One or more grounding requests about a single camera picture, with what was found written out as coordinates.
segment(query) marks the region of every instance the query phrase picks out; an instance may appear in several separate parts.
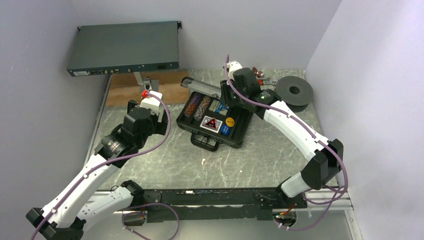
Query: black tape roll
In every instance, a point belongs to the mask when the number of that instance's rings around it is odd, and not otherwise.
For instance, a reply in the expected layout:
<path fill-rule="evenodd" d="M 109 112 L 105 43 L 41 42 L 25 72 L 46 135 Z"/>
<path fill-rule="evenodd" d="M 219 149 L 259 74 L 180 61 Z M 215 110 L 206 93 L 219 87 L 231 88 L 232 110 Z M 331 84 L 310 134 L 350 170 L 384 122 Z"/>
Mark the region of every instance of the black tape roll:
<path fill-rule="evenodd" d="M 303 78 L 285 76 L 275 85 L 275 92 L 295 113 L 305 110 L 314 98 L 314 89 Z"/>

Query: yellow poker chip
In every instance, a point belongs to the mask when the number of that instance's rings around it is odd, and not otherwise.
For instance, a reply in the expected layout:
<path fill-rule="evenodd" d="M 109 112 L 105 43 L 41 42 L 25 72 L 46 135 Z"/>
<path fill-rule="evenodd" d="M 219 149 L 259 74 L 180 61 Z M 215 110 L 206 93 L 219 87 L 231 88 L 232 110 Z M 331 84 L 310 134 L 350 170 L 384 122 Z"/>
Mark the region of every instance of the yellow poker chip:
<path fill-rule="evenodd" d="M 227 119 L 225 120 L 225 124 L 227 124 L 228 127 L 233 127 L 234 126 L 234 119 L 232 117 L 227 117 Z"/>

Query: orange wire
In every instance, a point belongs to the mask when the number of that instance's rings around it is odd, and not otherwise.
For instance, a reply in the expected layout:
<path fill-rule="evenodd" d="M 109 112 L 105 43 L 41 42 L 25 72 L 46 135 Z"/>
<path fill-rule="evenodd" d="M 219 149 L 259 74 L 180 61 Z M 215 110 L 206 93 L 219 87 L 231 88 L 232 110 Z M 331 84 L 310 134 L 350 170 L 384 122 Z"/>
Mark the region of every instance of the orange wire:
<path fill-rule="evenodd" d="M 280 212 L 280 215 L 286 215 L 286 214 L 290 213 L 290 211 L 293 209 L 294 206 L 295 206 L 294 203 L 291 204 L 290 208 L 287 211 Z"/>

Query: blue poker chip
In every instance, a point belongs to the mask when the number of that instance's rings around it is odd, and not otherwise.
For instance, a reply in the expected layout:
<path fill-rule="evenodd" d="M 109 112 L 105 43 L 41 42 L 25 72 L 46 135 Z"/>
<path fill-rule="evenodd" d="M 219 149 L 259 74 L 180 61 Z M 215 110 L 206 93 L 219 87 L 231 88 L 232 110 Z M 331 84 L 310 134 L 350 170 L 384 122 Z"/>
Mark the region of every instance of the blue poker chip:
<path fill-rule="evenodd" d="M 222 134 L 228 135 L 228 134 L 230 134 L 230 131 L 231 131 L 231 129 L 230 129 L 229 126 L 227 126 L 226 124 L 222 125 L 222 127 L 221 127 L 221 133 Z"/>

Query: metal stand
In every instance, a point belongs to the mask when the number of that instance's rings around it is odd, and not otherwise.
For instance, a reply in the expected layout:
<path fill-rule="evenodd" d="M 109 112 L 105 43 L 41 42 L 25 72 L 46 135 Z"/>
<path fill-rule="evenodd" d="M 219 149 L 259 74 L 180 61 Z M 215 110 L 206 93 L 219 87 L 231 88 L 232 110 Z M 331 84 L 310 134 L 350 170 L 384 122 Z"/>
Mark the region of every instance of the metal stand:
<path fill-rule="evenodd" d="M 153 90 L 155 92 L 159 91 L 159 80 L 151 80 L 150 77 L 143 78 L 139 71 L 134 72 L 134 76 L 138 85 L 141 86 L 140 93 L 144 90 Z"/>

